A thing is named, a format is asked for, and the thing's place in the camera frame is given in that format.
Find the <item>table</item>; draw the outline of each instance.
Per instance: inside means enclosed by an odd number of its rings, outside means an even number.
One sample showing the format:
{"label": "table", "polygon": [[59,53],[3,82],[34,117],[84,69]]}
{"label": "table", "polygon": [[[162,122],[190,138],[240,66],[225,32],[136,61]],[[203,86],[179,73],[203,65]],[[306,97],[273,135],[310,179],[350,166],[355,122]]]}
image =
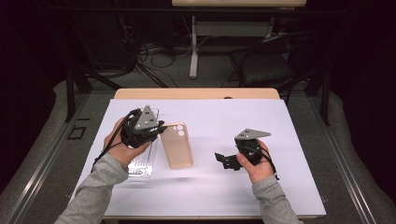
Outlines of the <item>table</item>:
{"label": "table", "polygon": [[246,171],[224,170],[214,156],[214,152],[235,154],[233,138],[245,128],[272,133],[264,141],[296,214],[300,218],[326,214],[289,112],[273,89],[120,89],[110,102],[78,185],[90,173],[115,121],[137,105],[160,108],[159,119],[165,122],[186,122],[194,165],[170,169],[161,138],[157,139],[152,176],[131,177],[116,185],[106,219],[261,218]]}
{"label": "table", "polygon": [[[172,0],[174,7],[304,7],[306,0]],[[198,35],[221,36],[265,36],[269,37],[273,29],[273,20],[269,21],[191,21],[191,66],[190,78],[197,78]]]}

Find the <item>hand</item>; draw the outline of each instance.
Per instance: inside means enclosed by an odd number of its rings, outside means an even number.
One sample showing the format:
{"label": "hand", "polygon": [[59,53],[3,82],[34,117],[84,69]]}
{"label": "hand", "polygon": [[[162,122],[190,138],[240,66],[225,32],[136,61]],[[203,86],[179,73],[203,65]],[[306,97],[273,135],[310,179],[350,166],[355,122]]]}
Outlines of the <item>hand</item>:
{"label": "hand", "polygon": [[[257,142],[259,143],[260,147],[262,147],[266,150],[266,151],[262,150],[262,153],[264,153],[264,155],[269,157],[268,152],[267,152],[268,147],[264,144],[264,142],[262,142],[259,139],[257,139]],[[267,159],[265,159],[264,157],[262,157],[261,162],[259,164],[257,164],[256,166],[251,164],[250,161],[242,153],[236,154],[236,159],[247,171],[252,184],[255,184],[261,180],[264,180],[265,178],[274,174],[274,170],[273,170],[270,162]]]}
{"label": "hand", "polygon": [[[105,138],[105,147],[107,146],[108,142],[110,141],[111,137],[113,136],[114,132],[120,126],[123,119],[119,119],[116,125],[114,126],[113,131]],[[121,143],[121,131],[117,132],[116,137],[113,140],[112,145],[108,151],[108,154],[113,156],[117,161],[120,162],[123,169],[128,168],[129,163],[136,158],[138,155],[142,154],[150,145],[150,142],[143,144],[137,148],[128,148],[125,144]]]}

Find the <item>person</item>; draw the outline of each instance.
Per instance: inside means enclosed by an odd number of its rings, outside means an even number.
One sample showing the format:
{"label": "person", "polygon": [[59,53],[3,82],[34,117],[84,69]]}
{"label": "person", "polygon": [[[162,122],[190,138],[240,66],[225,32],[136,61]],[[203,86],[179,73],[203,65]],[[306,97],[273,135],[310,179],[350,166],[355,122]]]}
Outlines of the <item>person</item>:
{"label": "person", "polygon": [[[119,127],[122,119],[118,120],[113,131],[105,138],[107,146],[113,134]],[[100,223],[108,207],[111,191],[114,185],[128,178],[128,165],[138,155],[142,154],[150,145],[130,149],[121,142],[120,132],[116,133],[115,143],[107,154],[102,157],[92,169],[92,172],[78,186],[75,198],[55,221],[61,223]],[[268,147],[258,140],[263,153],[268,154]],[[252,191],[260,202],[262,220],[265,224],[272,223],[303,223],[293,210],[282,188],[276,180],[270,163],[262,161],[254,166],[241,153],[236,154],[239,163],[247,170],[252,183]]]}
{"label": "person", "polygon": [[[268,147],[257,139],[262,153],[269,157]],[[291,208],[283,189],[277,182],[274,170],[268,160],[262,157],[259,164],[253,165],[241,153],[236,154],[236,159],[245,168],[252,183],[252,191],[260,202],[262,221],[265,224],[288,223],[302,224]]]}

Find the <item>white tabletop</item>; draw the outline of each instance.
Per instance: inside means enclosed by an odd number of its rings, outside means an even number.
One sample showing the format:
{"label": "white tabletop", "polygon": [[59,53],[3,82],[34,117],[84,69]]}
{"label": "white tabletop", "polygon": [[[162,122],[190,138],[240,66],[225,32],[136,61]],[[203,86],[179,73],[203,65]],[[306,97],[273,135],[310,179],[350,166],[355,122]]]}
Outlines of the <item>white tabletop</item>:
{"label": "white tabletop", "polygon": [[172,0],[175,7],[304,7],[306,0]]}
{"label": "white tabletop", "polygon": [[234,155],[234,137],[244,129],[271,133],[262,138],[270,148],[279,182],[299,217],[326,212],[309,170],[288,109],[282,100],[111,100],[78,185],[90,173],[103,139],[114,123],[137,107],[160,110],[165,122],[185,122],[194,165],[169,168],[161,138],[156,140],[153,173],[149,178],[130,177],[116,185],[106,217],[120,218],[236,218],[260,217],[248,174],[224,170],[215,152]]}

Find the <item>wire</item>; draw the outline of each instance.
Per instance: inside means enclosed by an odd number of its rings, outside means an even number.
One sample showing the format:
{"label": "wire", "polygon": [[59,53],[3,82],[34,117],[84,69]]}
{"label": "wire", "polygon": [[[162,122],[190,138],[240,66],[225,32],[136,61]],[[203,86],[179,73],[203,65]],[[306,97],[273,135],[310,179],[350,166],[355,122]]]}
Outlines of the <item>wire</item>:
{"label": "wire", "polygon": [[128,115],[125,116],[125,118],[123,118],[123,120],[122,120],[122,122],[120,123],[119,127],[117,127],[116,131],[113,133],[113,135],[111,136],[110,140],[108,141],[107,146],[102,150],[101,154],[99,154],[99,156],[98,156],[98,157],[95,159],[95,161],[93,162],[92,169],[91,169],[91,173],[93,172],[93,166],[94,166],[103,156],[105,156],[106,153],[107,153],[112,147],[115,147],[115,146],[117,146],[117,145],[123,143],[123,142],[121,141],[121,142],[119,142],[119,143],[117,143],[117,144],[115,144],[115,145],[112,145],[114,139],[116,138],[117,133],[118,133],[118,132],[120,131],[120,129],[122,128],[123,123],[125,123],[125,121],[132,115],[132,113],[133,113],[132,111],[129,112]]}

